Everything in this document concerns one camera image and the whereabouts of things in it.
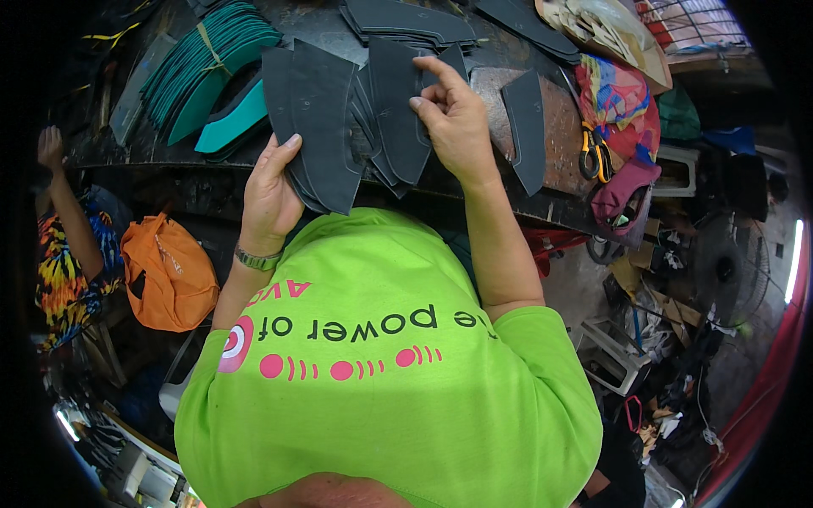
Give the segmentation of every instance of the colorful bag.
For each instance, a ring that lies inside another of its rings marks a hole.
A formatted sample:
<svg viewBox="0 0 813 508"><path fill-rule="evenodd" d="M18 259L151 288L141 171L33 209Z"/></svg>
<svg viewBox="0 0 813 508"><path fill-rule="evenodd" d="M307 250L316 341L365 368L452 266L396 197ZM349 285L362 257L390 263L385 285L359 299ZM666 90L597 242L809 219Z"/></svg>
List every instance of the colorful bag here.
<svg viewBox="0 0 813 508"><path fill-rule="evenodd" d="M144 326L185 332L215 308L220 289L211 260L192 235L167 220L166 214L130 223L121 239L121 257L127 296ZM133 283L142 273L144 290L138 297Z"/></svg>

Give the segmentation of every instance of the metal table surface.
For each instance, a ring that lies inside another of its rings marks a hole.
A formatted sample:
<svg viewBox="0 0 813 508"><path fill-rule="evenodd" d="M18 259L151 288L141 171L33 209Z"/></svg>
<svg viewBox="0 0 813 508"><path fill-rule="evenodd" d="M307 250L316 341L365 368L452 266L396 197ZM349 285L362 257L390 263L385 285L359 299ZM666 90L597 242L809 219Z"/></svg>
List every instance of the metal table surface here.
<svg viewBox="0 0 813 508"><path fill-rule="evenodd" d="M439 11L454 12L448 0L406 1ZM271 21L272 26L284 34L280 43L282 46L290 47L293 39L297 38L359 65L367 62L367 48L363 47L342 19L337 9L338 0L255 0L254 4ZM545 227L546 224L540 222L544 221L637 248L641 244L645 220L638 221L639 224L625 236L617 237L600 228L593 218L589 199L597 180L587 181L578 171L579 118L576 105L566 91L559 66L526 41L480 17L472 7L459 8L463 10L475 34L479 38L488 39L467 55L468 71L476 67L510 67L520 70L536 68L542 78L547 144L545 187L534 196L527 196L510 163L504 156L495 154L515 214L524 218L524 224ZM133 68L158 33L167 32L179 39L194 30L198 22L199 19L194 16L185 0L166 0L146 23L128 37L126 46L118 57L118 68ZM119 74L117 80L126 80L124 72L120 71ZM496 106L497 101L502 105L498 93L480 95L489 108ZM111 107L117 100L118 95L114 94ZM499 140L511 139L510 127L504 122L495 123L493 119L490 120L489 127L493 141L499 146L497 150L502 150L504 147ZM68 140L67 147L72 163L84 168L244 167L248 170L254 166L270 134L270 127L258 132L235 154L217 164L207 163L194 151L197 135L193 134L175 145L167 146L158 139L157 132L143 116L133 128L126 147L115 143L110 129L99 135L94 135L92 129L86 129ZM365 164L363 182L359 188L359 195L363 196L370 186L380 184L370 169L372 163L367 159L369 144L358 125L354 129L353 139L354 158ZM463 192L457 180L433 156L430 157L416 190L412 192L433 197L438 206L462 207ZM647 194L641 210L643 216L649 212L650 194Z"/></svg>

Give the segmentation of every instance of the green t-shirt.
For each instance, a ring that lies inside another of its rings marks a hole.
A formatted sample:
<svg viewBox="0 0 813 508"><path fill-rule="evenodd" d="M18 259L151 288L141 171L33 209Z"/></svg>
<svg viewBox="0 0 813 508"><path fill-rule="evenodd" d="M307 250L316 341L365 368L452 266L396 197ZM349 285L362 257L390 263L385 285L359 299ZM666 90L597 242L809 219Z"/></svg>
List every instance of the green t-shirt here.
<svg viewBox="0 0 813 508"><path fill-rule="evenodd" d="M210 334L175 438L209 508L317 471L419 508L561 508L602 425L559 314L492 325L433 230L356 208L308 224L232 331Z"/></svg>

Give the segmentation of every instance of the teal foam piece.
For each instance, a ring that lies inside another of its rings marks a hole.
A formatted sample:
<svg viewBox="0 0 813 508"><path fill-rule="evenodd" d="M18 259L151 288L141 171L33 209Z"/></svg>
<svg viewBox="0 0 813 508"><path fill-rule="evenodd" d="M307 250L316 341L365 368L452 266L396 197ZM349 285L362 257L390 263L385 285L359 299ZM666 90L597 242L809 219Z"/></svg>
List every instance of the teal foam piece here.
<svg viewBox="0 0 813 508"><path fill-rule="evenodd" d="M260 46L275 46L279 40L280 38L276 36L260 37L236 48L228 56L221 57L221 60L229 72L234 74L247 63L259 60ZM174 145L206 124L211 108L215 105L215 101L223 92L229 79L228 74L221 68L207 71L206 76L181 108L172 125L167 146Z"/></svg>
<svg viewBox="0 0 813 508"><path fill-rule="evenodd" d="M195 151L212 154L222 149L267 114L263 80L260 80L234 108L234 111L222 119L206 124L195 145Z"/></svg>

